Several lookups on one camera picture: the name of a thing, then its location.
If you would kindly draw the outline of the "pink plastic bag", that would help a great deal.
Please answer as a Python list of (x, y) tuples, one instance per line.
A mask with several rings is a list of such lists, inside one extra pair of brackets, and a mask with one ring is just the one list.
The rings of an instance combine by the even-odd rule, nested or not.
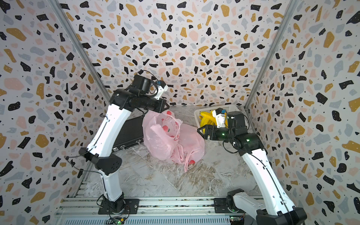
[(142, 129), (144, 145), (150, 154), (159, 160), (184, 165), (185, 172), (205, 154), (205, 142), (197, 128), (175, 118), (172, 111), (149, 111)]

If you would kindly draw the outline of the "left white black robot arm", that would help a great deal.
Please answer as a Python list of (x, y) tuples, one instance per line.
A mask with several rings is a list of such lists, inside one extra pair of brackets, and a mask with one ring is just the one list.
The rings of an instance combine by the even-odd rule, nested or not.
[(103, 209), (118, 214), (125, 208), (124, 194), (117, 175), (122, 159), (113, 154), (113, 145), (128, 117), (135, 109), (161, 113), (169, 109), (162, 94), (168, 86), (164, 81), (135, 75), (125, 89), (117, 89), (111, 96), (107, 113), (90, 144), (79, 150), (80, 156), (92, 162), (100, 174), (104, 187)]

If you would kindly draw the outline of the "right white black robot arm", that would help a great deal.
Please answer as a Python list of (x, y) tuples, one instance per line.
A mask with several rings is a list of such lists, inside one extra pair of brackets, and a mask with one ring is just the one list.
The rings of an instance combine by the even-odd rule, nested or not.
[(229, 143), (233, 153), (239, 154), (250, 168), (261, 191), (263, 203), (250, 197), (242, 189), (229, 191), (223, 204), (231, 213), (242, 212), (259, 225), (302, 225), (307, 219), (303, 208), (296, 207), (277, 179), (263, 143), (257, 134), (249, 132), (250, 123), (241, 111), (227, 112), (217, 108), (201, 112), (202, 122), (197, 132), (203, 139)]

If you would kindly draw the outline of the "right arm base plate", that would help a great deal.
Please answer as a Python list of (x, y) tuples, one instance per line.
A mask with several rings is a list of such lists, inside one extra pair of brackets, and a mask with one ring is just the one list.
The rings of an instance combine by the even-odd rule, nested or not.
[(215, 213), (238, 213), (239, 209), (232, 207), (227, 198), (214, 198)]

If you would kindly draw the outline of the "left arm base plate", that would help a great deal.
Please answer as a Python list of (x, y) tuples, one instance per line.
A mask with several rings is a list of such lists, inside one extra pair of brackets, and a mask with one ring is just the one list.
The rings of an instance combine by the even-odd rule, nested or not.
[(103, 197), (100, 208), (98, 210), (99, 215), (110, 215), (112, 217), (128, 214), (137, 214), (139, 208), (140, 199), (118, 199), (115, 202), (107, 200)]

